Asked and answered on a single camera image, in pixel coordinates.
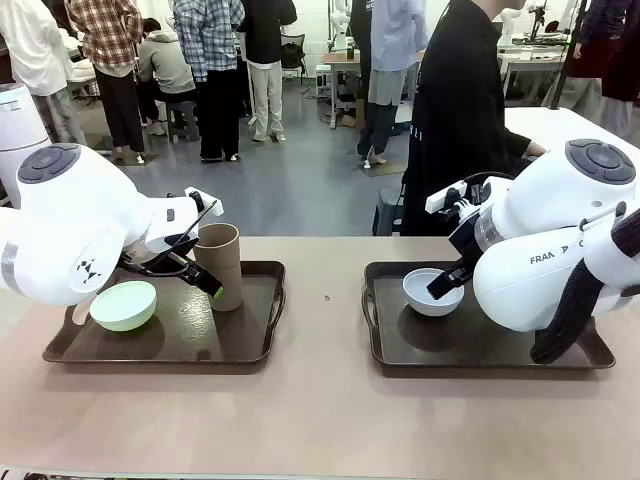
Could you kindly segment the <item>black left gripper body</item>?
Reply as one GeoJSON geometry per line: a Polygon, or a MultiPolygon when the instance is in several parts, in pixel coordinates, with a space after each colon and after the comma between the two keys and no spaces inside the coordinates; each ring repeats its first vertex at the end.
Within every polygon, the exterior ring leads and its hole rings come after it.
{"type": "Polygon", "coordinates": [[[119,268],[138,275],[199,275],[200,267],[187,257],[198,241],[198,237],[170,235],[170,248],[142,263],[135,263],[132,254],[123,253],[119,268]]]}

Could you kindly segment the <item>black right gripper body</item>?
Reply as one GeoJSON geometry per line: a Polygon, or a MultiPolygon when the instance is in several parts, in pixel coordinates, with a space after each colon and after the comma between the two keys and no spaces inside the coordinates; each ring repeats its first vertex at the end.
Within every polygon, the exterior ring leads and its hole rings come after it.
{"type": "Polygon", "coordinates": [[[483,255],[475,237],[476,219],[466,219],[449,236],[449,243],[457,250],[460,259],[456,265],[465,273],[472,273],[483,255]]]}

